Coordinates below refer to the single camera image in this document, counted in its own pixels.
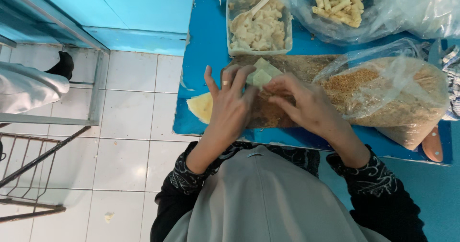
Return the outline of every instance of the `white garment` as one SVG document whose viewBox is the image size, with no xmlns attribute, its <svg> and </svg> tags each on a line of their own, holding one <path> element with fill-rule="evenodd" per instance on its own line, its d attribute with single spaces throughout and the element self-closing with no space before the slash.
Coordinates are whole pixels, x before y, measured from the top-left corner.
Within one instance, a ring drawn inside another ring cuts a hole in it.
<svg viewBox="0 0 460 242">
<path fill-rule="evenodd" d="M 0 62 L 0 112 L 21 113 L 56 102 L 69 87 L 63 76 Z"/>
<path fill-rule="evenodd" d="M 389 242 L 334 193 L 265 146 L 240 150 L 204 182 L 165 242 Z"/>
</svg>

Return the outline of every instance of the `white tile floor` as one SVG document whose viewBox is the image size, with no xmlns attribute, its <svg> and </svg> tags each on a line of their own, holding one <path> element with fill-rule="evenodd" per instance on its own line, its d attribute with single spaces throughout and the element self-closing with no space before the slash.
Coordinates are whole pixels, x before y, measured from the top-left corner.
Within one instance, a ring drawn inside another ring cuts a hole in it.
<svg viewBox="0 0 460 242">
<path fill-rule="evenodd" d="M 58 51 L 62 49 L 18 45 L 11 52 L 2 50 L 0 61 L 45 71 L 58 62 Z M 72 80 L 92 82 L 97 54 L 91 49 L 64 48 L 64 51 L 74 58 Z M 58 151 L 48 190 L 40 198 L 43 203 L 64 204 L 66 212 L 0 224 L 1 241 L 149 241 L 156 217 L 155 195 L 178 155 L 190 141 L 199 139 L 172 133 L 181 68 L 182 57 L 112 51 L 107 84 L 103 85 L 106 90 L 99 101 L 103 112 L 101 124 Z M 90 97 L 90 89 L 71 88 L 60 101 L 28 113 L 85 118 Z M 80 128 L 11 124 L 0 131 L 62 140 Z M 39 152 L 40 146 L 31 144 L 26 161 Z M 12 165 L 18 164 L 21 159 L 12 161 Z M 38 187 L 43 191 L 50 166 L 50 160 L 39 164 L 33 181 L 35 189 L 30 193 L 36 195 Z M 28 187 L 31 178 L 31 174 L 25 175 L 19 186 Z M 0 216 L 28 210 L 0 205 Z M 109 224 L 104 219 L 108 212 L 114 213 Z"/>
</svg>

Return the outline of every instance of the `gray hijab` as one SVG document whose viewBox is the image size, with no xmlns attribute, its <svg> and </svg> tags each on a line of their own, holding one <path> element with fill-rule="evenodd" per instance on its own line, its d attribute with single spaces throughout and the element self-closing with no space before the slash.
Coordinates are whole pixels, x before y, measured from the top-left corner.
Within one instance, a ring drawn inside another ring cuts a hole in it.
<svg viewBox="0 0 460 242">
<path fill-rule="evenodd" d="M 264 146 L 241 150 L 204 183 L 165 242 L 387 242 L 354 222 L 328 186 Z"/>
</svg>

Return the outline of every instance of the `blue table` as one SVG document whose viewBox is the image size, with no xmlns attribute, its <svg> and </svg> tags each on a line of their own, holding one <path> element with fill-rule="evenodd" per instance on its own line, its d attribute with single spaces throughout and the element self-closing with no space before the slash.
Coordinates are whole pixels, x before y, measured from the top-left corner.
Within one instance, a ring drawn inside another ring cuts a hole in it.
<svg viewBox="0 0 460 242">
<path fill-rule="evenodd" d="M 190 43 L 185 49 L 182 65 L 183 75 L 178 92 L 173 126 L 175 133 L 183 135 L 201 135 L 207 126 L 188 110 L 186 103 L 186 100 L 193 96 L 209 92 L 203 79 L 206 65 L 210 65 L 213 68 L 213 77 L 219 83 L 220 70 L 231 61 L 226 42 L 225 0 L 222 0 L 222 5 L 219 5 L 219 0 L 195 0 L 195 3 L 190 19 Z M 299 21 L 293 20 L 293 48 L 288 55 L 344 54 L 351 50 L 384 45 L 403 37 L 417 39 L 415 36 L 403 32 L 366 44 L 340 47 L 326 44 L 316 38 L 311 40 L 310 33 L 302 27 Z M 378 156 L 431 162 L 423 153 L 421 146 L 415 151 L 410 151 L 388 139 L 374 128 L 353 126 L 353 129 L 364 143 L 372 146 Z M 441 121 L 439 123 L 439 133 L 444 153 L 442 164 L 451 165 L 452 137 L 450 122 Z M 332 150 L 324 139 L 302 128 L 245 130 L 242 139 L 258 143 Z"/>
</svg>

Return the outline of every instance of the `knife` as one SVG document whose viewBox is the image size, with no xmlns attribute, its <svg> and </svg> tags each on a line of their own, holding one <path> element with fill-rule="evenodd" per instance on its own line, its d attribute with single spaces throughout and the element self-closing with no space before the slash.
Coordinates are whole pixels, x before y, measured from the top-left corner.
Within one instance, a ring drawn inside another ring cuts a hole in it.
<svg viewBox="0 0 460 242">
<path fill-rule="evenodd" d="M 430 48 L 428 62 L 439 68 L 439 70 L 442 70 L 443 65 L 443 59 L 441 57 L 442 51 L 441 39 L 438 38 Z M 428 136 L 423 139 L 422 148 L 425 155 L 434 162 L 441 162 L 443 160 L 443 147 L 441 145 L 438 126 L 434 127 Z"/>
</svg>

